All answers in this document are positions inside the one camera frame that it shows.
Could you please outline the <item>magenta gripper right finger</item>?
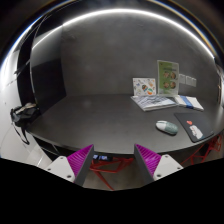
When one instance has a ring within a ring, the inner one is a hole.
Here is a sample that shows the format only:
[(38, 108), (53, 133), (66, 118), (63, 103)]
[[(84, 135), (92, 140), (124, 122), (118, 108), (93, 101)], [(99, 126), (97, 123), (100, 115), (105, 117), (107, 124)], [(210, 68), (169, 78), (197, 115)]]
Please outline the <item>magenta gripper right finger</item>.
[(134, 145), (134, 156), (145, 184), (150, 184), (182, 169), (182, 166), (170, 155), (159, 155), (139, 144)]

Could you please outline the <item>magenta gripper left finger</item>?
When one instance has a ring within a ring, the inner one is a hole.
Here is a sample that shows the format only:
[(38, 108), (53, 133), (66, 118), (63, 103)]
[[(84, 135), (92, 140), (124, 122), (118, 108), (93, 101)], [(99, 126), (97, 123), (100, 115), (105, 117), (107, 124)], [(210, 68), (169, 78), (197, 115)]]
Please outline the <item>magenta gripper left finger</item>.
[(82, 186), (94, 156), (94, 145), (86, 146), (68, 157), (59, 156), (46, 171)]

